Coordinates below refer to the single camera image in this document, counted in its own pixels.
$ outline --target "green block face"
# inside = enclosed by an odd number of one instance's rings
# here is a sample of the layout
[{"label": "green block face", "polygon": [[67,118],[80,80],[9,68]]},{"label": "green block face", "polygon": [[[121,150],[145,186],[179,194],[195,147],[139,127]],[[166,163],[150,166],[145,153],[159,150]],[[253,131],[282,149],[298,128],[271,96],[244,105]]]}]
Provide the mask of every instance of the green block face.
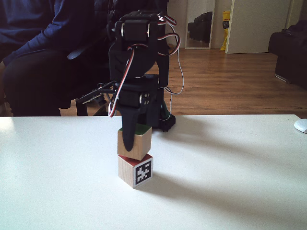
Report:
[{"label": "green block face", "polygon": [[136,124],[136,130],[135,135],[144,135],[151,127],[141,124]]}]

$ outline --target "wooden block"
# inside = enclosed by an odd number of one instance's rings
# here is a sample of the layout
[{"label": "wooden block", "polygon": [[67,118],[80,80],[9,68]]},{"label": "wooden block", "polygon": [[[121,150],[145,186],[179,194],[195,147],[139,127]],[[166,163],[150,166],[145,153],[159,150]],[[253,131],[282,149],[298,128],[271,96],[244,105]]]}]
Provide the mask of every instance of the wooden block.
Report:
[{"label": "wooden block", "polygon": [[118,176],[132,188],[153,177],[153,157],[147,154],[142,161],[118,156]]},{"label": "wooden block", "polygon": [[118,155],[141,161],[151,148],[152,132],[151,127],[137,124],[133,149],[128,152],[124,146],[122,129],[120,129],[118,131]]}]

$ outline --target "black chair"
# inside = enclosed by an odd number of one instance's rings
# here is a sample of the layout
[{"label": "black chair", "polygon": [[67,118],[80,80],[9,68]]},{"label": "black chair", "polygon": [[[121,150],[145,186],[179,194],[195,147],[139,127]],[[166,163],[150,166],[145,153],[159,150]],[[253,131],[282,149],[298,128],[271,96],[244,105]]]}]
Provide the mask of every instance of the black chair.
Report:
[{"label": "black chair", "polygon": [[278,56],[275,76],[286,83],[298,84],[307,89],[307,21],[273,33],[269,52]]}]

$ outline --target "wooden floor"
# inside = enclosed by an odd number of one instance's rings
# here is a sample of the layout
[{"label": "wooden floor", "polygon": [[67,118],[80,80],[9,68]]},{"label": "wooden floor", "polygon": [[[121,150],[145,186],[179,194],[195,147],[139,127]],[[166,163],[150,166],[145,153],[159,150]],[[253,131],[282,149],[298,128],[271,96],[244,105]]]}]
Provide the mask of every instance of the wooden floor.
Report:
[{"label": "wooden floor", "polygon": [[[275,78],[273,54],[231,54],[220,50],[180,50],[185,89],[173,96],[174,115],[296,114],[307,118],[307,91]],[[151,73],[157,72],[153,67]],[[177,57],[170,61],[169,87],[182,86]],[[165,96],[169,105],[169,95]],[[97,111],[89,106],[89,114]],[[76,108],[61,110],[75,116]]]}]

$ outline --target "black leather sofa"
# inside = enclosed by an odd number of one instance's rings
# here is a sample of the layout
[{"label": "black leather sofa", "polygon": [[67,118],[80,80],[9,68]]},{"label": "black leather sofa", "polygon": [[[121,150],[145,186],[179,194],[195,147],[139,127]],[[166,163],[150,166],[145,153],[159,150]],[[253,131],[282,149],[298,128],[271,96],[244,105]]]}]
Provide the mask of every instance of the black leather sofa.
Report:
[{"label": "black leather sofa", "polygon": [[276,77],[307,89],[307,21],[273,33],[269,52],[278,56]]},{"label": "black leather sofa", "polygon": [[194,19],[193,23],[188,24],[188,31],[191,39],[197,41],[210,41],[212,12],[204,13]]}]

